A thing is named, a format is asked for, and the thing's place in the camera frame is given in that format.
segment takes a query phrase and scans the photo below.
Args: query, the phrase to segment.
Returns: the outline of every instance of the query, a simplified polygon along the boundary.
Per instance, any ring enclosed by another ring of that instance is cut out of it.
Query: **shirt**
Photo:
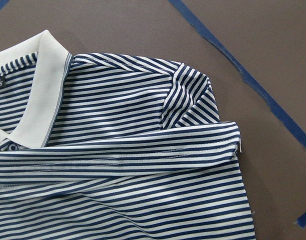
[[[0,240],[255,239],[239,144],[205,74],[43,31],[0,52]]]

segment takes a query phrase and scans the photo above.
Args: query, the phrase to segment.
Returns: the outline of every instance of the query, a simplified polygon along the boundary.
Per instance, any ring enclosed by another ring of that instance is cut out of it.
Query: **polo shirt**
[[[205,74],[43,31],[0,52],[0,240],[255,239],[240,141]]]

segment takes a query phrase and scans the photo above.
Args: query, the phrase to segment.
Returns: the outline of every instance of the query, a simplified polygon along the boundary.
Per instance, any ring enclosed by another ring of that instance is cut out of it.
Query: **brown surface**
[[[185,0],[306,132],[306,0]],[[222,121],[241,129],[240,165],[258,240],[306,240],[306,151],[165,0],[16,0],[0,12],[0,51],[44,29],[72,54],[185,62],[212,80]]]

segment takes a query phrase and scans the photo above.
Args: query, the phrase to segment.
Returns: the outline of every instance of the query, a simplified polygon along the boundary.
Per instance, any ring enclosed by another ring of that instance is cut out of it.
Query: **striped shirt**
[[[255,239],[212,86],[179,62],[0,52],[0,240]]]

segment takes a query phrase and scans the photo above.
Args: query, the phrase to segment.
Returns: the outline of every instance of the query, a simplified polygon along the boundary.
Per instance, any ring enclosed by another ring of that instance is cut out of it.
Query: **collar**
[[[10,134],[0,130],[0,142],[8,138],[27,148],[40,148],[47,144],[72,59],[72,55],[45,30],[1,51],[0,66],[34,52],[38,52],[38,58],[24,114]]]

